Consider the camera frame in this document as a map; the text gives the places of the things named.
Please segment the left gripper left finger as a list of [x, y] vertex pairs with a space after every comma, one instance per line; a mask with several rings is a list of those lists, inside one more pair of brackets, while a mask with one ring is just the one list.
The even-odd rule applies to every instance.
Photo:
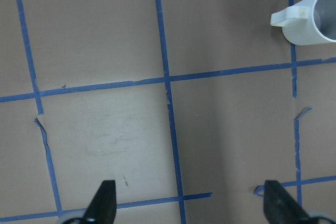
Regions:
[[116, 182], [104, 180], [82, 217], [82, 223], [113, 224], [117, 212]]

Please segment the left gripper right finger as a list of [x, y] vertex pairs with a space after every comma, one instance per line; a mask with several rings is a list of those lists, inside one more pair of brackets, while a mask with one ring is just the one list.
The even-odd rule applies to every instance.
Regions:
[[310, 217], [277, 180], [264, 183], [264, 216], [268, 223], [309, 223]]

